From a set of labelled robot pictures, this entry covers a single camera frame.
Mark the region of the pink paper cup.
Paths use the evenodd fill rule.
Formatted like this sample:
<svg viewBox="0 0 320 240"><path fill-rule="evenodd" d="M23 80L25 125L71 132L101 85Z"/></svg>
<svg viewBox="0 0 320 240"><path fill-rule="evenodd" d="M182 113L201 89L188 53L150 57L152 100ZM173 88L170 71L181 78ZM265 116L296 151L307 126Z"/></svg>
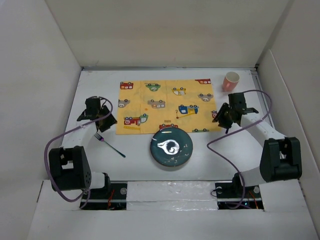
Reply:
<svg viewBox="0 0 320 240"><path fill-rule="evenodd" d="M240 76L238 73L234 71L227 72L222 83L222 90L224 92L233 91L237 86L239 80Z"/></svg>

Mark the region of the yellow vehicle-print cloth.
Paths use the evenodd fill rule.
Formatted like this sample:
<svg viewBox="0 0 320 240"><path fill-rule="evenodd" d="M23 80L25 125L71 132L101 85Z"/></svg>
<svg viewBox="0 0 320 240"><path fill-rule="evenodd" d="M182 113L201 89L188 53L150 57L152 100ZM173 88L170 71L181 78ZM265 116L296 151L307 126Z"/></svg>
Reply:
<svg viewBox="0 0 320 240"><path fill-rule="evenodd" d="M218 132L212 82L204 79L122 81L117 135L154 134L164 128L187 133Z"/></svg>

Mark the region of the dark teal patterned plate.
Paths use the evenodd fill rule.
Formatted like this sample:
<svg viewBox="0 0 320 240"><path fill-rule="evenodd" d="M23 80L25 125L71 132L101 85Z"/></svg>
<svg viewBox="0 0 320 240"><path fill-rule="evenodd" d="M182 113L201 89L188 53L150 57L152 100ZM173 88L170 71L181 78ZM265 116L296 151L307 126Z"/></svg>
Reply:
<svg viewBox="0 0 320 240"><path fill-rule="evenodd" d="M191 158L194 145L187 132L176 127L165 127L157 131L150 141L150 153L160 165L176 168Z"/></svg>

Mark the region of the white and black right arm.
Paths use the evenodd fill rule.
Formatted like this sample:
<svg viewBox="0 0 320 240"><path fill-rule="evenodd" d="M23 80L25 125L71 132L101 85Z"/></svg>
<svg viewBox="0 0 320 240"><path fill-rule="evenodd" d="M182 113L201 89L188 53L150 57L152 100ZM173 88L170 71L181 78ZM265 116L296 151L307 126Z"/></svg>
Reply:
<svg viewBox="0 0 320 240"><path fill-rule="evenodd" d="M237 170L228 189L243 197L250 187L260 184L299 179L302 176L301 144L296 137L287 137L275 130L253 107L248 107L244 92L230 93L213 122L229 130L237 124L262 146L259 166Z"/></svg>

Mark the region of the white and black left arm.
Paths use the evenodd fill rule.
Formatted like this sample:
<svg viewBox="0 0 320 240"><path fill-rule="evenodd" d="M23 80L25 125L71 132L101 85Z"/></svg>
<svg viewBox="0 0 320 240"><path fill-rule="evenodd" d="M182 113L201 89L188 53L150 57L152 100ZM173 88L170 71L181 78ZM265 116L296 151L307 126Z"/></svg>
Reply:
<svg viewBox="0 0 320 240"><path fill-rule="evenodd" d="M45 167L56 192L94 190L104 199L112 191L110 178L107 173L91 170L85 148L96 133L110 129L117 121L108 99L92 96L84 104L85 108L74 119L72 129L55 137L45 147ZM59 138L63 138L61 146L49 149L51 142Z"/></svg>

